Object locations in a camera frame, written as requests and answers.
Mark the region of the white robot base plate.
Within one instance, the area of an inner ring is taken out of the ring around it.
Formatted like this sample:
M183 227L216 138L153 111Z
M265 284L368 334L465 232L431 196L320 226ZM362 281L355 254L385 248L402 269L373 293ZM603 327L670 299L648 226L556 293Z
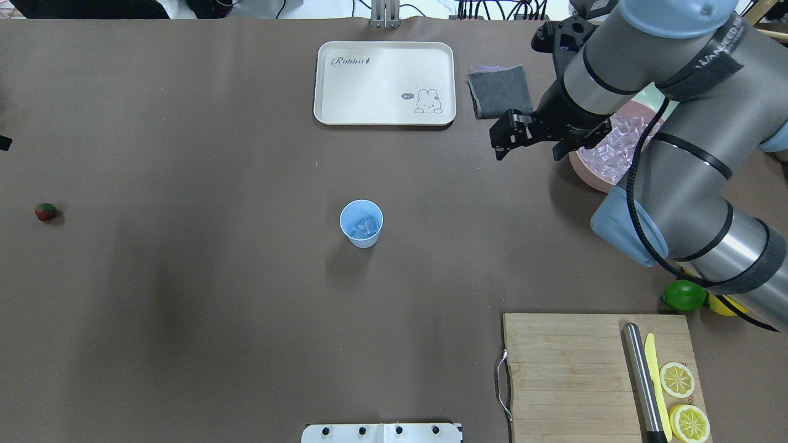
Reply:
M454 423L313 424L301 442L464 442L464 431Z

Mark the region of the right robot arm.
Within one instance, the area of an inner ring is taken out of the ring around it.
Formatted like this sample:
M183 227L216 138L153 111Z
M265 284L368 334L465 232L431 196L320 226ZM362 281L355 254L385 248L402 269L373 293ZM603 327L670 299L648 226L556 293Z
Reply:
M489 133L498 160L540 142L560 160L599 143L613 113L654 85L676 107L594 213L594 232L683 277L675 261L735 314L785 333L786 238L720 194L754 151L786 150L786 48L736 5L619 1L597 27L548 23L532 47L546 51L555 29L555 82L534 111L507 110Z

